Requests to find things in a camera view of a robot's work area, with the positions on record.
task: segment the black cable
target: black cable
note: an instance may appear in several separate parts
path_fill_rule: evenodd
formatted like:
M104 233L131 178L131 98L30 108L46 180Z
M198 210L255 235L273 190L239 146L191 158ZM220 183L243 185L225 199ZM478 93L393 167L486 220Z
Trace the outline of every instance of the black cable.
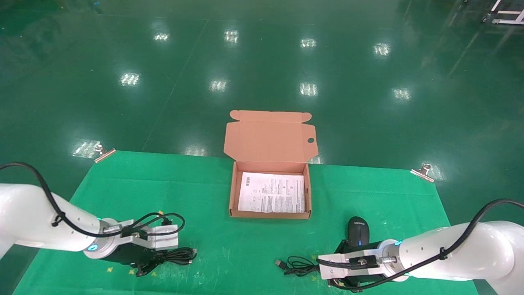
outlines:
M284 270L285 276L295 275L297 277L303 277L314 271L319 271L318 265L300 256L289 256L288 263L277 260L275 264Z
M197 250L189 247L177 248L161 256L165 261L179 265L188 265L197 257Z
M482 207L482 209L480 209L480 211L475 215L475 217L473 217L473 219L471 220L470 224L466 227L466 229L464 230L464 232L461 234L461 236L457 239L457 241L455 241L448 249L445 249L444 247L440 248L440 253L431 257L431 258L428 258L426 260L424 260L423 262L420 262L418 264L415 264L414 266L412 267L409 267L401 272L398 272L394 275L392 275L391 277L387 277L385 279L382 279L380 281L376 281L374 283L370 283L368 285L365 285L365 286L360 286L360 287L346 287L346 286L340 286L338 285L337 283L333 284L333 286L339 288L339 289L343 289L343 290L349 290L349 291L362 291L362 290L365 290L365 289L369 289L369 288L373 288L373 287L376 287L376 286L379 286L385 282L389 282L389 281L392 281L398 277L401 277L403 275L405 275L406 273L409 273L411 271L414 271L418 268L421 268L425 265L428 265L434 261L437 261L437 260L444 260L447 258L447 256L453 252L454 250L456 250L460 245L462 245L463 242L465 242L467 240L467 238L470 236L470 234L473 232L473 229L475 228L475 226L478 224L478 222L480 221L480 219L490 210L492 209L493 207L497 206L497 205L500 205L500 204L512 204L512 205L515 205L517 207L520 207L520 208L523 208L524 209L524 204L522 203L519 203L517 201L514 201L512 199L496 199L494 201L491 201L489 203L487 203L484 207Z
M167 235L172 235L172 234L178 233L179 231L181 231L184 228L184 226L185 226L185 219L184 219L184 217L182 217L181 215L176 214L176 213L166 213L166 214L161 214L157 218L151 219L150 221L148 221L148 222L146 222L144 224L141 224L139 226L134 227L133 230L142 229L142 228L150 225L151 223L153 223L153 222L155 222L155 221L157 221L159 219L166 219L167 216L177 216L182 221L182 224L180 225L180 227L178 227L174 231L169 231L167 233L155 233L155 234L147 233L146 235L147 236L167 236Z
M326 261L326 260L322 260L318 258L316 259L316 261L318 264L322 264L322 265L330 266L330 267L347 268L347 269L353 269L353 270L367 268L366 265L361 265L360 263L331 262L331 261Z
M95 237L95 238L107 238L107 237L117 236L117 235L120 235L120 234L123 234L123 233L135 233L136 231L144 228L145 226L147 226L147 225L149 225L149 224L151 224L151 223L153 223L153 222L155 222L155 221L157 221L159 219L167 220L165 218L167 216L177 216L178 218L180 218L182 220L182 225L180 225L180 227L177 228L177 230L170 231L168 233L157 233L157 234L147 233L146 235L148 235L148 236L172 235L172 234L178 233L179 231L181 231L184 228L185 219L182 216L180 216L179 214L176 214L176 213L167 213L167 214L149 213L149 214L146 214L143 217L139 218L137 221L135 221L130 226L126 226L126 227L122 228L121 230L116 231L114 233L110 233L110 234L90 233L88 231L85 231L85 230L81 229L80 227L75 225L73 222L71 222L71 220L69 220L66 217L66 213L63 212L60 209L60 207L58 206L57 202L55 201L55 199L54 199L54 197L53 197L53 195L51 193L51 190L49 189L49 186L47 185L47 182L43 179L42 175L40 174L40 172L38 172L38 170L36 170L33 166L31 166L29 164L26 164L26 163L23 163L23 162L11 162L11 163L0 165L0 170L8 168L8 167L23 167L23 168L26 168L26 169L30 170L36 176L38 182L40 183L40 186L41 186L43 192L46 195L47 200L49 201L49 203L53 207L54 211L58 215L56 220L55 220L55 222L54 222L54 224L58 224L60 221L64 221L73 230L75 230L75 231L77 231L77 232L79 232L79 233L81 233L83 235L90 236L90 237ZM146 222L145 224L137 226L141 221L143 221L147 217L154 216L154 215L157 215L158 217L154 218L153 220L150 220L150 221Z

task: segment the instruction paper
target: instruction paper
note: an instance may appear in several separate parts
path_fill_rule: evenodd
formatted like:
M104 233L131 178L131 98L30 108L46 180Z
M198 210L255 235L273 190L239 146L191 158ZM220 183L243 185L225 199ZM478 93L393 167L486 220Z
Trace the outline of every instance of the instruction paper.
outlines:
M304 176L244 172L238 210L303 213Z

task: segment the metal rack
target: metal rack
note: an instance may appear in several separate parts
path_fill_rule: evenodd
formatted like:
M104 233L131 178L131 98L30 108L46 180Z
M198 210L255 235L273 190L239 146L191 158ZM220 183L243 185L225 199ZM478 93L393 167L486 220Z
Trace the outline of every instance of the metal rack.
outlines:
M510 19L494 19L492 24L506 24L506 25L524 25L524 9L521 11L516 10L497 10L497 6L500 4L501 0L497 0L495 5L491 8L491 11L486 13L482 18L482 22L485 23L492 14L515 14L517 18L514 20Z

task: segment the metal clip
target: metal clip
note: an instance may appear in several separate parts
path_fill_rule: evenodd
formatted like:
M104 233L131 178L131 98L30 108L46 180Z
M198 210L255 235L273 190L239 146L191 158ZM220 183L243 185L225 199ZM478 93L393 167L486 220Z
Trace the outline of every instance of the metal clip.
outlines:
M103 159L105 159L105 158L109 157L110 155L114 154L116 152L116 149L112 149L112 150L107 152L101 144L98 144L95 147L95 151L97 151L100 154L100 157L95 159L95 163L100 163Z
M429 169L431 169L431 165L430 164L427 164L427 163L424 163L422 164L422 168L419 169L419 170L415 170L415 169L411 169L411 173L424 179L424 180L427 180L431 183L433 183L435 180L431 177L428 176L428 172L429 172Z

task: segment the coiled black cable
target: coiled black cable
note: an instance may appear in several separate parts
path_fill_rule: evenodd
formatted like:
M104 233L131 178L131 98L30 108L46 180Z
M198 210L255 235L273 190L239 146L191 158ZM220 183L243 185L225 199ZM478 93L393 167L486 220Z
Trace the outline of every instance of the coiled black cable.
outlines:
M288 263L277 260L275 264L284 270L284 275L286 276L295 275L297 277L303 277L314 271L319 271L318 265L300 256L289 256Z
M189 247L182 247L169 251L161 256L165 261L179 265L188 265L197 257L197 250Z

